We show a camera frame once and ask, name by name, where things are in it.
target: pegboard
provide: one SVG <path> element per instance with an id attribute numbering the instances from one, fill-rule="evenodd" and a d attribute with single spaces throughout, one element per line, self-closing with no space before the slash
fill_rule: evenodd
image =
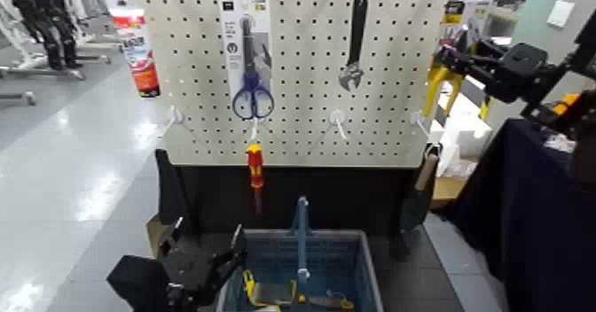
<path id="1" fill-rule="evenodd" d="M 146 9 L 162 97 L 184 115 L 164 137 L 171 160 L 246 165 L 251 121 L 231 109 L 216 0 L 137 0 Z M 353 0 L 271 0 L 272 94 L 260 123 L 266 165 L 417 167 L 426 137 L 410 116 L 426 96 L 427 68 L 447 0 L 369 0 L 360 64 L 347 92 Z M 340 108 L 349 140 L 329 121 Z"/>

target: blue scissors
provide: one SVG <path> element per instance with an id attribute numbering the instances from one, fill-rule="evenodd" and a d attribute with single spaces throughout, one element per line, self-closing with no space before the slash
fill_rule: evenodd
<path id="1" fill-rule="evenodd" d="M 231 106 L 234 113 L 242 120 L 266 118 L 273 112 L 273 96 L 261 84 L 261 76 L 255 69 L 253 36 L 250 31 L 250 19 L 240 21 L 244 50 L 243 85 L 234 96 Z"/>

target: mannequin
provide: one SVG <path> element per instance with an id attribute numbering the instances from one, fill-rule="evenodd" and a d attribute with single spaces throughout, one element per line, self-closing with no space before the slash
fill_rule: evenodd
<path id="1" fill-rule="evenodd" d="M 76 62 L 76 42 L 72 35 L 75 27 L 68 17 L 64 0 L 12 0 L 12 4 L 19 9 L 23 16 L 23 24 L 31 36 L 38 42 L 38 34 L 42 36 L 50 68 L 64 68 L 60 59 L 59 44 L 51 32 L 51 27 L 55 27 L 60 34 L 66 67 L 72 69 L 82 66 Z"/>

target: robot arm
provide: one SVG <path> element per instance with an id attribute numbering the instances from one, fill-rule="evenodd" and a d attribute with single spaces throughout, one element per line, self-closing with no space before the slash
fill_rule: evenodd
<path id="1" fill-rule="evenodd" d="M 596 12 L 576 39 L 578 47 L 559 65 L 547 62 L 548 53 L 526 43 L 509 50 L 481 40 L 475 54 L 444 45 L 435 62 L 453 73 L 470 75 L 486 85 L 486 94 L 504 102 L 520 98 L 527 103 L 524 118 L 578 139 L 581 129 L 596 126 L 596 90 L 584 91 L 564 114 L 558 115 L 542 101 L 563 76 L 573 71 L 596 80 Z"/>

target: brown tool handle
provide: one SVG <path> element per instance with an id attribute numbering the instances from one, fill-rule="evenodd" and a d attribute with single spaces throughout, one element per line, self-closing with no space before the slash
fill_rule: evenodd
<path id="1" fill-rule="evenodd" d="M 418 180 L 416 180 L 416 183 L 414 184 L 414 189 L 416 191 L 424 190 L 424 187 L 427 185 L 428 178 L 433 173 L 433 168 L 435 168 L 437 161 L 439 161 L 438 156 L 433 153 L 428 155 L 427 160 L 424 161 L 424 166 L 420 171 L 420 175 L 418 175 Z"/>

